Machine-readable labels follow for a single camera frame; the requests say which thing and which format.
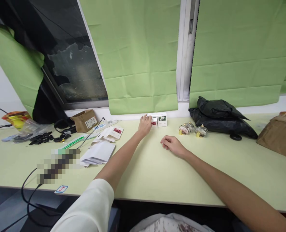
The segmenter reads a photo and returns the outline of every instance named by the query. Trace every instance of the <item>cracked window glass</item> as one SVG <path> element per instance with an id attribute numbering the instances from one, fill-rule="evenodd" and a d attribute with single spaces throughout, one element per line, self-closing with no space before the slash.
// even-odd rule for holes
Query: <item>cracked window glass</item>
<path id="1" fill-rule="evenodd" d="M 77 0 L 10 0 L 65 103 L 108 100 Z"/>

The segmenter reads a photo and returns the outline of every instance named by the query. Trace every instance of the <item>plastic bag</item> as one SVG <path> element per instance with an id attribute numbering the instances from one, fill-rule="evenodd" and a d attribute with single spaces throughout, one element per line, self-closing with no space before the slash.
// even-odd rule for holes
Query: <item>plastic bag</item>
<path id="1" fill-rule="evenodd" d="M 197 105 L 200 111 L 209 118 L 239 117 L 249 120 L 244 115 L 242 115 L 233 105 L 224 100 L 208 101 L 204 97 L 199 96 Z"/>
<path id="2" fill-rule="evenodd" d="M 190 116 L 195 121 L 196 126 L 203 124 L 208 131 L 226 134 L 236 133 L 246 135 L 252 139 L 258 138 L 254 129 L 237 115 L 241 115 L 245 119 L 246 117 L 226 101 L 207 101 L 203 97 L 199 97 L 199 105 L 199 108 L 189 109 Z"/>
<path id="3" fill-rule="evenodd" d="M 29 141 L 31 138 L 54 130 L 54 125 L 50 124 L 38 124 L 32 119 L 28 119 L 21 131 L 14 137 L 11 138 L 13 143 L 21 143 Z"/>

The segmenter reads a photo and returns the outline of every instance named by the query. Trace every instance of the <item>window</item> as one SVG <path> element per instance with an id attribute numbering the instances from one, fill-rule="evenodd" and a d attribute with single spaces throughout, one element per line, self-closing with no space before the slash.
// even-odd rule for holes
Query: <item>window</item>
<path id="1" fill-rule="evenodd" d="M 181 0 L 176 66 L 177 99 L 189 101 L 194 40 L 200 0 Z"/>
<path id="2" fill-rule="evenodd" d="M 108 97 L 92 36 L 77 0 L 9 0 L 36 47 L 43 71 L 64 110 L 107 107 Z M 181 0 L 176 85 L 189 100 L 196 20 L 200 0 Z"/>
<path id="3" fill-rule="evenodd" d="M 14 2 L 32 42 L 45 56 L 44 77 L 63 109 L 108 106 L 98 60 L 77 0 L 23 1 L 24 9 Z"/>

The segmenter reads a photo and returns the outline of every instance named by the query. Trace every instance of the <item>small glass jar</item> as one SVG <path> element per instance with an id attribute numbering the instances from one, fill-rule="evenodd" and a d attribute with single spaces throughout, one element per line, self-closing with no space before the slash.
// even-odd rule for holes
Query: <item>small glass jar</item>
<path id="1" fill-rule="evenodd" d="M 194 132 L 195 132 L 195 127 L 194 127 L 194 125 L 191 123 L 191 121 L 189 121 L 189 123 L 187 123 L 186 125 L 187 125 L 187 127 L 189 128 L 190 133 L 194 133 Z"/>
<path id="2" fill-rule="evenodd" d="M 196 137 L 206 137 L 207 134 L 208 134 L 208 130 L 203 124 L 195 129 Z"/>
<path id="3" fill-rule="evenodd" d="M 178 134 L 179 135 L 187 135 L 189 133 L 190 133 L 190 129 L 188 128 L 186 123 L 180 125 L 180 127 L 178 128 Z"/>

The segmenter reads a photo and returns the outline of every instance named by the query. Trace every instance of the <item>product box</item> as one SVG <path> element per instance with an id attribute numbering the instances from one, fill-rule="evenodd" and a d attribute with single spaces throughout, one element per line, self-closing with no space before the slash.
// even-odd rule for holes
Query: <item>product box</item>
<path id="1" fill-rule="evenodd" d="M 157 113 L 158 127 L 168 126 L 168 117 L 166 112 Z"/>
<path id="2" fill-rule="evenodd" d="M 123 133 L 123 128 L 120 126 L 111 126 L 105 128 L 104 131 L 99 134 L 93 142 L 98 142 L 99 140 L 108 140 L 110 142 L 115 142 L 120 139 L 121 134 Z"/>
<path id="3" fill-rule="evenodd" d="M 97 124 L 97 119 L 95 118 L 94 110 L 86 110 L 80 112 L 71 119 L 75 122 L 76 131 L 78 133 L 88 132 Z"/>
<path id="4" fill-rule="evenodd" d="M 157 113 L 148 113 L 147 116 L 152 117 L 152 129 L 157 129 L 158 128 Z"/>
<path id="5" fill-rule="evenodd" d="M 286 156 L 286 112 L 270 120 L 260 133 L 257 144 Z"/>

